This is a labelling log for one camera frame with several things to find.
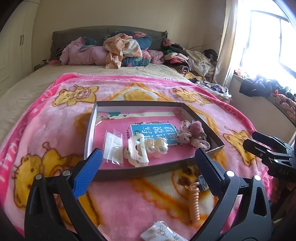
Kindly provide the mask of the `pile of mixed clothes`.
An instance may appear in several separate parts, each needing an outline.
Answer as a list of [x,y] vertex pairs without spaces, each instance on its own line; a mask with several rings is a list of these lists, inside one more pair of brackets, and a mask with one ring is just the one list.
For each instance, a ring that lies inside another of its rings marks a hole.
[[203,52],[192,51],[173,43],[170,39],[163,39],[159,50],[147,49],[151,63],[166,65],[178,73],[195,81],[213,81],[218,54],[213,49]]

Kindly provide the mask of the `beige bed sheet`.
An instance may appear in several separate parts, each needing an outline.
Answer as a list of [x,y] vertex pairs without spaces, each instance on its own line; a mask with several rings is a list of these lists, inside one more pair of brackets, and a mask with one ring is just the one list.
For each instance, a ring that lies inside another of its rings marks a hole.
[[166,78],[189,82],[177,71],[165,65],[150,64],[146,67],[121,67],[105,69],[95,65],[47,65],[31,73],[1,96],[1,142],[9,134],[15,123],[28,107],[64,73],[86,75],[132,75],[153,78]]

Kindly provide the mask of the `pink quilt bundle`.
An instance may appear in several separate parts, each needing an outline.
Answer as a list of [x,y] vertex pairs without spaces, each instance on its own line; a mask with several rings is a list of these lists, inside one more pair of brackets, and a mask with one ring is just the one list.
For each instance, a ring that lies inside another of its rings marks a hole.
[[103,46],[85,45],[85,39],[79,37],[63,49],[59,60],[61,65],[104,66],[108,53]]

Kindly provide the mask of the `orange floral cloth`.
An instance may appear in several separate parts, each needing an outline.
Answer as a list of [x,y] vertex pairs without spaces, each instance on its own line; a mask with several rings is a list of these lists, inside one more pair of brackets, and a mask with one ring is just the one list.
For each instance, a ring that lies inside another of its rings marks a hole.
[[106,69],[119,69],[123,59],[127,57],[142,59],[142,50],[138,42],[124,33],[108,38],[104,41],[103,47],[108,51],[105,60]]

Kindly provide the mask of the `white hair claw clip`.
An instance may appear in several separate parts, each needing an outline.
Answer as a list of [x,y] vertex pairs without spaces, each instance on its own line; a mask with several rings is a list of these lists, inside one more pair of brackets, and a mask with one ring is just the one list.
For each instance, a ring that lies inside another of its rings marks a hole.
[[124,157],[134,167],[145,167],[149,164],[143,134],[138,133],[127,140]]

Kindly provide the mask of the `shallow dark cardboard box tray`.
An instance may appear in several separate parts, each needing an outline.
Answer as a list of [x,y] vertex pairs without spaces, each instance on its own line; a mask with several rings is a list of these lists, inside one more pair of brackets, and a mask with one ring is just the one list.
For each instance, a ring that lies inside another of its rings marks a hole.
[[139,178],[195,164],[195,148],[179,132],[198,121],[205,132],[201,145],[210,157],[224,142],[210,128],[204,114],[179,102],[98,101],[87,130],[84,156],[101,149],[95,181]]

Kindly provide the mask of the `orange spiral hair comb clip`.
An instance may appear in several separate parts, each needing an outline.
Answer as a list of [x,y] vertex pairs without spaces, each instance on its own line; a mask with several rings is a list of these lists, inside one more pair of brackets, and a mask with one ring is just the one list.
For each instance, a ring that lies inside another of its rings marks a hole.
[[189,217],[191,223],[196,223],[200,220],[199,185],[199,182],[194,182],[191,183],[189,186],[185,186],[185,188],[188,190]]

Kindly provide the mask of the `bag of clothes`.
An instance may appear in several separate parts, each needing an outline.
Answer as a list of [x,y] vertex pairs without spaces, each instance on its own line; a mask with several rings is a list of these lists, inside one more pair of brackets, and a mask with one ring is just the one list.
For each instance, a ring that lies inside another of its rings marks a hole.
[[197,81],[196,85],[207,90],[222,102],[226,102],[229,104],[232,101],[232,95],[229,93],[229,89],[227,87],[205,80]]

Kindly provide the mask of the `dark grey headboard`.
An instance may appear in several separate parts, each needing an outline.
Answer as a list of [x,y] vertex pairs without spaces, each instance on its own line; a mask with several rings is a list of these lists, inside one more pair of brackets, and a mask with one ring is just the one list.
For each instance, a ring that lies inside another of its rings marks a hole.
[[52,33],[52,44],[50,59],[54,60],[57,50],[61,47],[66,47],[72,41],[79,37],[90,37],[103,43],[105,39],[109,38],[112,34],[119,32],[142,32],[146,33],[152,39],[150,49],[162,50],[162,42],[168,37],[168,31],[160,32],[150,29],[130,27],[130,26],[89,26],[72,28],[68,30],[55,31]]

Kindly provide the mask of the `cream built-in wardrobe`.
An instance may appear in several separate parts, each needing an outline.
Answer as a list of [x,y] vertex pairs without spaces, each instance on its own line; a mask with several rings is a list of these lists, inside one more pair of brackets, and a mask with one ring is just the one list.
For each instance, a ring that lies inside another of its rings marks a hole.
[[33,71],[32,35],[40,1],[22,1],[1,30],[1,95]]

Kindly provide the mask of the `cream curtain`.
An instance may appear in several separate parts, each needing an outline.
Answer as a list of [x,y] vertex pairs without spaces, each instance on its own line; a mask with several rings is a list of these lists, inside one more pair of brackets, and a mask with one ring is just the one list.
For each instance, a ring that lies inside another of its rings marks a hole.
[[225,20],[218,62],[215,67],[214,81],[224,87],[229,87],[234,72],[234,49],[239,13],[239,1],[226,1]]

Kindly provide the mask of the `small clear plastic bag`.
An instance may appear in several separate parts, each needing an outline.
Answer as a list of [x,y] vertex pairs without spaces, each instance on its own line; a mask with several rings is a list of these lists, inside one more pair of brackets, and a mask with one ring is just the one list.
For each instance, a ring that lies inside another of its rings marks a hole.
[[115,129],[105,134],[103,159],[107,164],[123,164],[123,138],[122,134]]

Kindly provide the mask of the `dark clothes on windowsill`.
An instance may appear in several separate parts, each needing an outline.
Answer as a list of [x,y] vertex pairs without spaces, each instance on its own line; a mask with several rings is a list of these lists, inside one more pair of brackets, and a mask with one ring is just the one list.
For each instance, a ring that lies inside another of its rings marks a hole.
[[282,87],[277,80],[246,78],[239,92],[248,97],[266,98],[295,126],[295,94],[287,87]]

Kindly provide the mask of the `polka-dot pink scrunchie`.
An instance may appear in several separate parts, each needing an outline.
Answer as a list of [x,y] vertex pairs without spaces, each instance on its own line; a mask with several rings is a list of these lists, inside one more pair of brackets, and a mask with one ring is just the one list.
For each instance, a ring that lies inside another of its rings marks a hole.
[[201,148],[207,151],[210,149],[210,144],[206,138],[207,135],[200,121],[189,122],[188,120],[183,120],[176,140],[179,143],[190,144],[196,149]]

